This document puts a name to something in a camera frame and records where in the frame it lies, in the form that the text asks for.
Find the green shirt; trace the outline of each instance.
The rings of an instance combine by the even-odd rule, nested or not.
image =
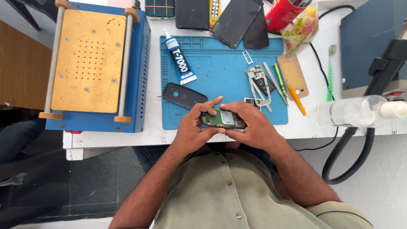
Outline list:
[[[174,172],[155,229],[372,229],[357,208],[326,202],[311,211],[282,200],[266,166],[243,150],[202,147]]]

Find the t-7000 glue tube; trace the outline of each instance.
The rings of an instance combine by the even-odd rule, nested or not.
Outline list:
[[[186,61],[177,40],[174,37],[171,37],[166,29],[164,29],[164,33],[166,38],[165,44],[167,45],[168,52],[173,59],[173,64],[177,70],[178,79],[181,85],[196,80],[197,76],[191,67],[189,67],[189,64]]]

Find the green toothbrush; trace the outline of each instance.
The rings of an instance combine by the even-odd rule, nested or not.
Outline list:
[[[336,53],[336,45],[333,44],[329,46],[329,72],[328,72],[328,101],[332,101],[333,97],[333,73],[332,73],[332,64],[331,64],[331,56]]]

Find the metal rod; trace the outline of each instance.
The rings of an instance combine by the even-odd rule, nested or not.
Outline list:
[[[51,56],[51,67],[50,67],[50,75],[49,75],[49,79],[48,79],[47,96],[45,98],[44,112],[46,112],[46,113],[51,113],[51,99],[52,99],[52,92],[54,89],[55,71],[57,69],[59,41],[61,39],[62,19],[63,19],[64,12],[65,12],[65,7],[59,6],[58,7],[58,16],[57,16],[57,25],[55,27],[54,47],[53,47],[52,56]]]
[[[130,57],[130,43],[131,43],[131,30],[133,28],[133,15],[129,14],[126,20],[126,38],[123,55],[123,70],[120,88],[120,101],[119,101],[119,116],[124,116],[125,103],[126,103],[126,89],[127,89],[127,74],[129,72],[129,57]]]

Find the person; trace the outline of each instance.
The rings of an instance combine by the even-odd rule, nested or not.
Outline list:
[[[0,131],[0,164],[14,160],[45,129],[46,119],[34,116],[30,120],[12,123]]]
[[[201,130],[201,112],[215,115],[222,97],[197,103],[179,124],[172,144],[117,210],[109,229],[372,229],[359,209],[337,194],[277,133],[266,116],[243,101],[220,105],[247,128]],[[250,152],[216,152],[205,143],[225,134],[264,150],[292,201],[283,200],[266,165]]]

